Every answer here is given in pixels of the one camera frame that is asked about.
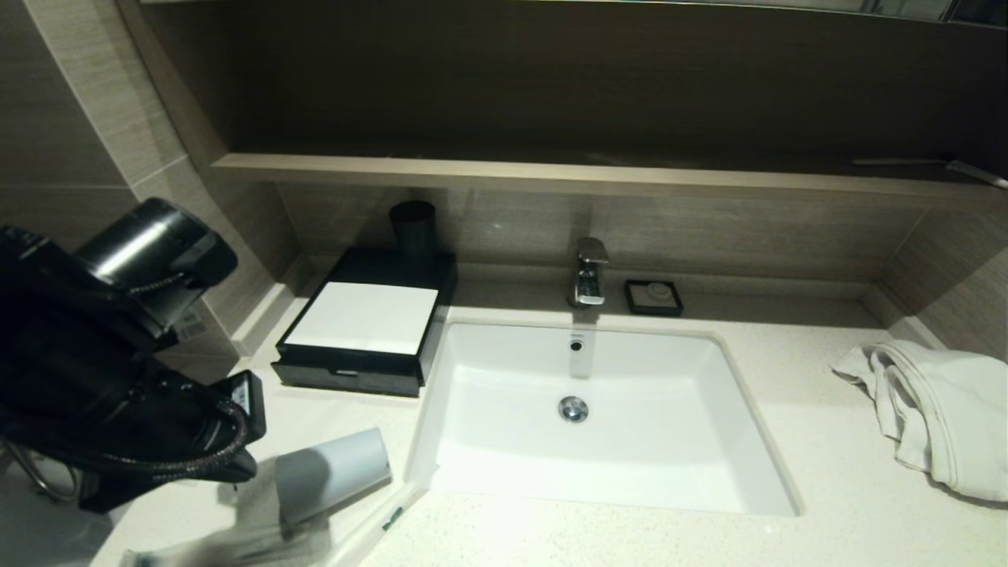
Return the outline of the white crumpled towel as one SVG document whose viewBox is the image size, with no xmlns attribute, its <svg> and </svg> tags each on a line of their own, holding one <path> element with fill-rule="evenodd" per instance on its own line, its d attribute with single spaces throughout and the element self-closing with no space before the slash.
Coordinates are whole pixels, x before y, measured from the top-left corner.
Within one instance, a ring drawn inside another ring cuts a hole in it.
<svg viewBox="0 0 1008 567">
<path fill-rule="evenodd" d="M 1007 362 L 894 339 L 831 369 L 872 399 L 897 462 L 965 498 L 1008 503 Z"/>
</svg>

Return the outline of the black plastic cup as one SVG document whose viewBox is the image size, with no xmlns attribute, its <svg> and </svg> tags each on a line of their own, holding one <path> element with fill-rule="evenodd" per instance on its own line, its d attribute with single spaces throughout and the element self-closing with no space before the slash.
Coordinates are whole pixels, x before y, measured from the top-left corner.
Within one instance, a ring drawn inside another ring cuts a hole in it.
<svg viewBox="0 0 1008 567">
<path fill-rule="evenodd" d="M 413 265 L 432 265 L 438 255 L 435 206 L 426 201 L 407 201 L 393 206 L 390 222 L 398 250 Z"/>
</svg>

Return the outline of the black drawer amenity box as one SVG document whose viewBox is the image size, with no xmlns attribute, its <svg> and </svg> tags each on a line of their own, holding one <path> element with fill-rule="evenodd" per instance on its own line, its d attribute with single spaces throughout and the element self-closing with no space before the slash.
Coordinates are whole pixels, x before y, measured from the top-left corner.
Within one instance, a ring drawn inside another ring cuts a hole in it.
<svg viewBox="0 0 1008 567">
<path fill-rule="evenodd" d="M 435 288 L 438 300 L 419 352 L 406 355 L 285 344 L 284 339 L 328 281 Z M 457 284 L 457 259 L 454 254 L 438 254 L 432 266 L 418 268 L 394 249 L 350 248 L 335 263 L 295 322 L 275 345 L 280 359 L 273 363 L 273 368 L 282 384 L 293 387 L 417 398 L 431 376 Z"/>
</svg>

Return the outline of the grey plastic cup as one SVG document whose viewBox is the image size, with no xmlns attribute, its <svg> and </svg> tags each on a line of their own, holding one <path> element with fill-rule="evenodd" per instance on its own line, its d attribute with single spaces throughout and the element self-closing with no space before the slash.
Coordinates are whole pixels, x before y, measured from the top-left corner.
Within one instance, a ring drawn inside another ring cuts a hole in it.
<svg viewBox="0 0 1008 567">
<path fill-rule="evenodd" d="M 378 428 L 296 450 L 275 461 L 280 516 L 288 524 L 313 519 L 389 480 L 391 465 Z"/>
</svg>

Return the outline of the chrome faucet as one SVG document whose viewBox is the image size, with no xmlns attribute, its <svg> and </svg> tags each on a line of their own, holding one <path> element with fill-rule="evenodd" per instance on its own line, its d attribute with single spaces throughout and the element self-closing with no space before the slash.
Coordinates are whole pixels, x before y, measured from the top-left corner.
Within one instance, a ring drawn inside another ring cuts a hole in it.
<svg viewBox="0 0 1008 567">
<path fill-rule="evenodd" d="M 569 304 L 575 309 L 605 304 L 602 267 L 610 261 L 607 248 L 598 239 L 580 238 L 575 247 L 575 276 Z"/>
</svg>

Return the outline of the wooden wall shelf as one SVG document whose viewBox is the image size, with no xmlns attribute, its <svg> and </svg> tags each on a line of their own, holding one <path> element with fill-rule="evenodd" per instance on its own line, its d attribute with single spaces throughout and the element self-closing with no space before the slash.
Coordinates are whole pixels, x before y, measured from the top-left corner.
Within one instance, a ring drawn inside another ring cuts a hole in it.
<svg viewBox="0 0 1008 567">
<path fill-rule="evenodd" d="M 1008 191 L 972 180 L 235 152 L 214 161 L 211 171 L 235 180 L 284 183 L 525 191 L 576 196 L 774 198 L 969 212 L 1008 211 Z"/>
</svg>

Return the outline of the white ceramic sink basin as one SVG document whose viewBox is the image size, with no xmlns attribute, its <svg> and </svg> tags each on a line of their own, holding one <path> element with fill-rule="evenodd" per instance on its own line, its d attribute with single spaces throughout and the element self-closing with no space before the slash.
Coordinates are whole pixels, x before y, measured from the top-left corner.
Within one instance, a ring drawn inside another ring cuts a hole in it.
<svg viewBox="0 0 1008 567">
<path fill-rule="evenodd" d="M 558 416 L 564 396 L 590 416 Z M 795 517 L 713 336 L 453 323 L 406 468 L 433 491 Z"/>
</svg>

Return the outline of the long clear wrapped packet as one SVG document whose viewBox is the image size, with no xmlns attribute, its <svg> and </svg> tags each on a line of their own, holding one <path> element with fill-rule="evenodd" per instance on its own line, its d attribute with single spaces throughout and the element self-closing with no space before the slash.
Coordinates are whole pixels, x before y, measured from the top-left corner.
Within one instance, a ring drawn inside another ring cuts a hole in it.
<svg viewBox="0 0 1008 567">
<path fill-rule="evenodd" d="M 152 551 L 128 550 L 117 567 L 316 567 L 332 551 L 328 525 L 213 532 Z"/>
</svg>

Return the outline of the grey wrapped shelf item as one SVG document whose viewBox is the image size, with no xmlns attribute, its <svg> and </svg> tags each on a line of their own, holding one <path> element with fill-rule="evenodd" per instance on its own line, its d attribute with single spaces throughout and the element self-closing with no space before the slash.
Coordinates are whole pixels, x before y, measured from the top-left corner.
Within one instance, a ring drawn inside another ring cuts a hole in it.
<svg viewBox="0 0 1008 567">
<path fill-rule="evenodd" d="M 997 173 L 981 169 L 979 166 L 969 165 L 964 161 L 959 161 L 958 159 L 949 161 L 944 165 L 944 169 L 957 173 L 958 175 L 968 176 L 971 177 L 971 179 L 979 180 L 979 182 L 990 184 L 991 187 L 997 187 L 997 189 L 1008 191 L 1008 179 L 1005 179 L 1004 176 L 997 175 Z"/>
</svg>

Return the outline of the black square soap dish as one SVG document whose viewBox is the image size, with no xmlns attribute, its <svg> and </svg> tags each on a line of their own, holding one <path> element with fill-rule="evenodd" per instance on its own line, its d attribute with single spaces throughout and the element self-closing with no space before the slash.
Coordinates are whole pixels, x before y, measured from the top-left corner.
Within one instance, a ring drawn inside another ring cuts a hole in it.
<svg viewBox="0 0 1008 567">
<path fill-rule="evenodd" d="M 644 297 L 644 288 L 648 284 L 654 280 L 626 280 L 624 284 L 625 297 L 627 302 L 627 307 L 630 313 L 638 316 L 648 316 L 648 317 L 659 317 L 659 318 L 678 318 L 684 315 L 684 302 L 681 300 L 680 295 L 674 284 L 671 281 L 660 281 L 660 284 L 666 284 L 670 286 L 673 290 L 674 298 L 676 298 L 676 305 L 664 305 L 664 306 L 653 306 L 646 302 Z"/>
</svg>

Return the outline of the wrapped toothbrush with green mark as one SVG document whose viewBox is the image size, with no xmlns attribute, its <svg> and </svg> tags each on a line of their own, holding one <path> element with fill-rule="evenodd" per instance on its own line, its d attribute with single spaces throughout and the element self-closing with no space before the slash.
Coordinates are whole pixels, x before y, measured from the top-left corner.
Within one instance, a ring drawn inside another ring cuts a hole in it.
<svg viewBox="0 0 1008 567">
<path fill-rule="evenodd" d="M 337 546 L 324 567 L 359 567 L 400 517 L 428 492 L 429 483 L 408 481 Z"/>
</svg>

